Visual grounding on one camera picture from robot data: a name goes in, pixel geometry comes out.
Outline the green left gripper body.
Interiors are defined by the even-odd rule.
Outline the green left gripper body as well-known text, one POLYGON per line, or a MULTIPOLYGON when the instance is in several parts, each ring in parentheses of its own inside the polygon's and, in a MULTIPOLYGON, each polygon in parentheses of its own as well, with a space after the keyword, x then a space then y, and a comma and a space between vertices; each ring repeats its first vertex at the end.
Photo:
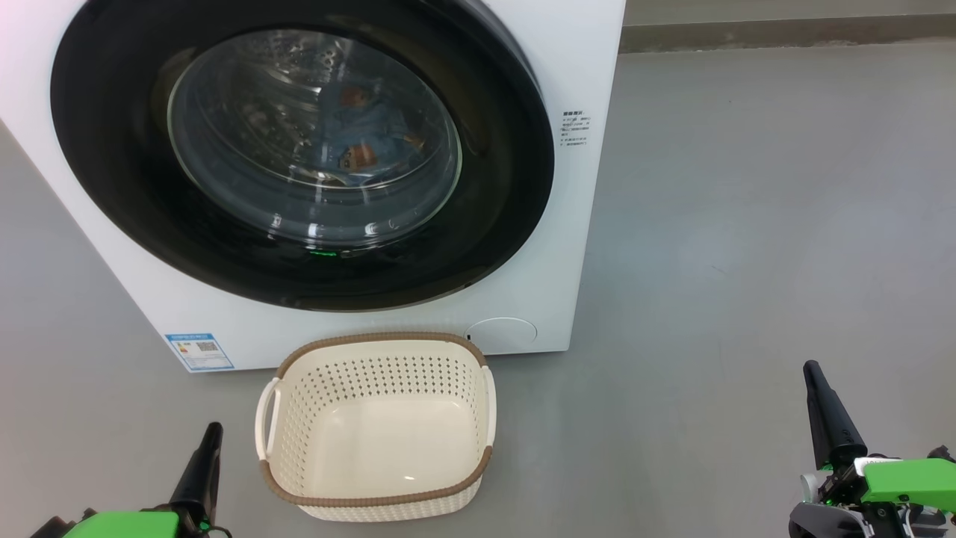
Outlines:
POLYGON ((50 518, 34 537, 224 537, 225 528, 207 521, 195 523, 184 512, 88 510, 81 521, 50 518))

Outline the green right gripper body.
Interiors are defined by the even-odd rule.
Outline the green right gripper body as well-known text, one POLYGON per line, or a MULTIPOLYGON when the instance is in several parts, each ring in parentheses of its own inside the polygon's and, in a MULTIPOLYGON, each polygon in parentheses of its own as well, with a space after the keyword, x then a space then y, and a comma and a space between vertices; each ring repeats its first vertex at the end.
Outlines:
POLYGON ((922 459, 824 457, 800 477, 792 537, 952 537, 955 466, 945 446, 922 459))

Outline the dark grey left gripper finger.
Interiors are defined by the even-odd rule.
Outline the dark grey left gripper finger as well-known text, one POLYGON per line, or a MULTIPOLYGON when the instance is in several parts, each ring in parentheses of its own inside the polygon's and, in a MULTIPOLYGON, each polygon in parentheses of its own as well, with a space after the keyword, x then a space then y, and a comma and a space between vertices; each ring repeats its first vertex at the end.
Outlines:
POLYGON ((219 422, 206 426, 198 448, 193 452, 172 497, 171 510, 182 524, 213 524, 220 479, 221 448, 224 427, 219 422))

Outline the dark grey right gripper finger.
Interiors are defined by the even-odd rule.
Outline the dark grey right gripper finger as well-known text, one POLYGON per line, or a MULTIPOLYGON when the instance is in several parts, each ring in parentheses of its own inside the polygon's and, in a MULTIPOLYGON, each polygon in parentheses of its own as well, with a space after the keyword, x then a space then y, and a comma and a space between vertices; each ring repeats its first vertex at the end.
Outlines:
POLYGON ((858 457, 866 457, 869 451, 863 437, 825 378, 819 362, 806 361, 803 375, 816 469, 839 470, 851 466, 858 457))

